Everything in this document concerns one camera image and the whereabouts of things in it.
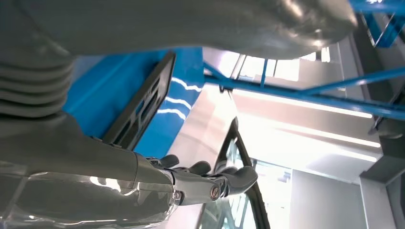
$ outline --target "metal pole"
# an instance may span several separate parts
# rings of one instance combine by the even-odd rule
[[[265,59],[265,64],[264,64],[264,66],[263,66],[262,79],[260,80],[260,87],[264,87],[264,86],[265,86],[267,62],[268,62],[268,59]]]
[[[220,73],[216,68],[208,64],[207,62],[203,62],[203,67],[207,70],[209,70],[214,77],[217,77],[219,79],[228,79],[228,77],[224,76],[222,73]]]
[[[354,79],[343,80],[343,81],[339,81],[336,83],[330,83],[330,84],[326,84],[326,85],[322,85],[322,86],[305,89],[302,91],[298,91],[297,93],[306,94],[306,95],[319,94],[321,92],[328,91],[328,90],[334,90],[334,89],[337,89],[340,87],[359,86],[359,85],[374,83],[374,82],[378,82],[378,81],[382,81],[382,80],[388,80],[388,79],[400,77],[400,76],[405,76],[405,68],[399,68],[399,69],[394,69],[394,70],[387,70],[387,71],[367,74],[365,76],[354,78]]]
[[[212,76],[205,77],[206,83],[214,83],[226,88],[242,89],[247,91],[259,92],[263,94],[269,94],[289,99],[295,99],[299,101],[321,104],[326,106],[332,106],[351,111],[371,113],[378,116],[402,119],[405,120],[405,110],[399,109],[398,106],[392,106],[390,104],[383,103],[368,103],[356,100],[341,99],[331,96],[323,95],[305,95],[298,93],[298,90],[288,89],[283,87],[276,87],[270,85],[264,85],[261,87],[258,83],[224,79],[220,80]]]

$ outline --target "window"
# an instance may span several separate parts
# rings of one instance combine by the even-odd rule
[[[329,47],[323,48],[320,52],[313,52],[294,60],[267,60],[265,76],[275,77],[290,81],[298,81],[299,61],[330,62]],[[239,79],[260,82],[265,59],[247,56],[239,74]]]
[[[215,170],[246,165],[256,169],[257,184],[244,194],[205,204],[200,229],[289,228],[291,169],[250,158],[234,120]]]

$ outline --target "black frame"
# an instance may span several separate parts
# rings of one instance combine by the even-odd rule
[[[168,52],[146,78],[103,136],[103,141],[133,150],[169,92],[176,54]]]
[[[237,139],[235,144],[239,150],[239,154],[244,166],[253,166],[252,160],[247,154],[247,150],[245,144],[243,143],[242,137],[238,130],[238,120],[235,117],[231,123],[229,128],[228,134],[225,137],[224,143],[222,144],[221,151],[218,155],[216,164],[221,161],[226,161],[226,153],[228,150],[228,146],[232,139]],[[252,206],[253,216],[255,218],[256,228],[258,229],[270,229],[270,223],[267,218],[266,207],[263,201],[262,194],[259,189],[259,185],[257,182],[248,189],[245,194],[249,197],[250,204]],[[203,205],[201,213],[205,210],[205,204]],[[200,215],[198,226],[201,225],[202,214]]]

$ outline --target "blue panel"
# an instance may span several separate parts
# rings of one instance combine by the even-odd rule
[[[202,49],[184,48],[175,52],[177,61],[169,97],[184,100],[192,106],[204,83]],[[84,134],[102,137],[165,53],[107,56],[72,85],[64,110],[77,119]],[[198,90],[187,90],[183,84],[195,85]],[[175,113],[165,113],[176,110],[184,116],[179,118]],[[160,112],[152,119],[137,152],[148,156],[165,155],[190,110],[182,104],[165,101]]]
[[[176,65],[166,100],[153,118],[135,151],[165,156],[204,85],[202,48],[177,50]]]

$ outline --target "glass window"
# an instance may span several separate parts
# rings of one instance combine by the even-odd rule
[[[289,228],[291,200],[291,169],[253,159],[259,175],[257,183],[265,203],[272,229]]]
[[[216,166],[220,171],[226,167],[244,166],[239,152],[238,140],[231,139],[224,149],[226,158],[222,158]],[[258,187],[266,209],[267,218],[272,229],[289,228],[289,206],[291,195],[291,169],[279,167],[270,163],[251,158],[253,167],[258,174]],[[252,205],[246,194],[229,196],[216,202],[205,204],[201,215],[200,229],[254,229],[256,228],[255,216]]]
[[[246,194],[205,205],[200,229],[255,229],[252,206]]]

